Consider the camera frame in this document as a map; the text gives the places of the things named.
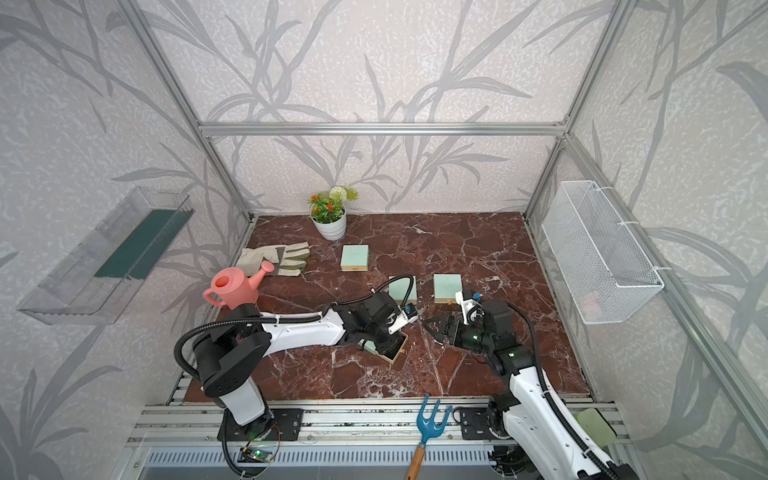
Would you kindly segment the mint drawer jewelry box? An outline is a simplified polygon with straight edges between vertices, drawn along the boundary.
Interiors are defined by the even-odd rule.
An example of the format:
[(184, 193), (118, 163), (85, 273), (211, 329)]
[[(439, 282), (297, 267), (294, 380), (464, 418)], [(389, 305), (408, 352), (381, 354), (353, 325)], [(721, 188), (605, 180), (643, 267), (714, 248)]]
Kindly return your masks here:
[(392, 282), (388, 286), (388, 294), (397, 303), (416, 303), (417, 302), (417, 282), (416, 277), (402, 278)]

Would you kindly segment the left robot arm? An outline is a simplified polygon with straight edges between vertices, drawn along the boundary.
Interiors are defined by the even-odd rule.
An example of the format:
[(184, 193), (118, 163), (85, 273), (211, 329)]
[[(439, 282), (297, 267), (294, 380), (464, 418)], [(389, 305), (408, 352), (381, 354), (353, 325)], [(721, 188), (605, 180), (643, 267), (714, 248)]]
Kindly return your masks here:
[(311, 314), (278, 315), (245, 304), (221, 321), (182, 334), (173, 355), (223, 410), (217, 439), (247, 441), (264, 438), (278, 426), (252, 378), (264, 358), (309, 346), (371, 343), (378, 355), (393, 360), (407, 340), (402, 329), (417, 319), (414, 304), (397, 302), (383, 291)]

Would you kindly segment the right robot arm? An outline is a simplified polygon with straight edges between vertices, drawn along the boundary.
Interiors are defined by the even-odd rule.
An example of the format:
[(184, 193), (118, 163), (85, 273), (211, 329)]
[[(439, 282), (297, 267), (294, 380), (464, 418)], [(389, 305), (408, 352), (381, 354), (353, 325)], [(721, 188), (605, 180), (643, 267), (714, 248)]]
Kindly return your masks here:
[(481, 355), (508, 386), (489, 402), (488, 430), (515, 441), (544, 479), (636, 479), (613, 460), (560, 399), (543, 369), (533, 321), (508, 301), (458, 296), (459, 314), (426, 320), (440, 344)]

